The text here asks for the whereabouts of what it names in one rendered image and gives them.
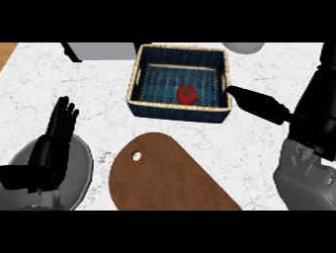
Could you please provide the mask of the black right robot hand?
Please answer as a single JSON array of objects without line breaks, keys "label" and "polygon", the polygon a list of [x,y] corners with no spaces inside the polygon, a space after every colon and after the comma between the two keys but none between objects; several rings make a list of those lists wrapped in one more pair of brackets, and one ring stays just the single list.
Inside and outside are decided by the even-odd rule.
[{"label": "black right robot hand", "polygon": [[325,160],[336,157],[336,42],[322,44],[319,65],[298,99],[294,111],[273,97],[229,86],[226,92],[238,107],[280,125],[289,123],[286,138],[313,150]]}]

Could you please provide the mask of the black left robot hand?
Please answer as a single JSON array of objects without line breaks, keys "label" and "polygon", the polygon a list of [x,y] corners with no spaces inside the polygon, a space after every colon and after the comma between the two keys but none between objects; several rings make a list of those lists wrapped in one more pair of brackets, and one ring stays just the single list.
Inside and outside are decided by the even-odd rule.
[{"label": "black left robot hand", "polygon": [[51,191],[65,177],[68,150],[78,110],[59,97],[45,133],[38,137],[26,165],[0,166],[0,184],[5,190]]}]

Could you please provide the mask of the brown wooden cutting board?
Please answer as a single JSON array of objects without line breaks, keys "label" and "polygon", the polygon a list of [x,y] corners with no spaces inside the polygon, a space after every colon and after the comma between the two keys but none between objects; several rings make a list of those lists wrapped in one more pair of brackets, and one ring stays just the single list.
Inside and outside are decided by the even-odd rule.
[{"label": "brown wooden cutting board", "polygon": [[238,211],[241,208],[170,136],[139,135],[109,171],[119,211]]}]

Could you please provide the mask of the red tomato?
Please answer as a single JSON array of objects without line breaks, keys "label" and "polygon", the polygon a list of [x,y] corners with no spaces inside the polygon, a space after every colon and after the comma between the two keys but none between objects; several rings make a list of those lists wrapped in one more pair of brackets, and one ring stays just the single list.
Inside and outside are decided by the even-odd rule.
[{"label": "red tomato", "polygon": [[181,85],[175,89],[175,101],[180,105],[192,105],[196,102],[196,91],[190,86]]}]

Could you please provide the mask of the blue wicker basket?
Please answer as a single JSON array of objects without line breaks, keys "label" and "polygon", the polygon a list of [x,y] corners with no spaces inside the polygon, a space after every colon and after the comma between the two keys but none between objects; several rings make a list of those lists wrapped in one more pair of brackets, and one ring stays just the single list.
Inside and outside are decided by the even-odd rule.
[{"label": "blue wicker basket", "polygon": [[[190,86],[196,102],[180,105],[175,89]],[[220,124],[232,98],[227,54],[220,48],[141,44],[127,89],[127,105],[136,117]]]}]

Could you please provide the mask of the pale grey round object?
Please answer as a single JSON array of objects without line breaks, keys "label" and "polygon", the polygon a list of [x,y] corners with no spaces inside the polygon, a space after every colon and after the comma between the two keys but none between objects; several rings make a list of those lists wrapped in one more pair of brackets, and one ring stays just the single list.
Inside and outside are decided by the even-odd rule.
[{"label": "pale grey round object", "polygon": [[236,53],[251,54],[261,49],[264,44],[261,42],[224,42],[223,45]]}]

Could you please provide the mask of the grey box appliance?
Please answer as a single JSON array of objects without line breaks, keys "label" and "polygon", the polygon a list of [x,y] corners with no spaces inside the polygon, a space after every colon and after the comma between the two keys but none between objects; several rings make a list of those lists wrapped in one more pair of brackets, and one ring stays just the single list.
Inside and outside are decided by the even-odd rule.
[{"label": "grey box appliance", "polygon": [[60,46],[72,62],[133,60],[136,58],[136,48],[131,42],[62,42]]}]

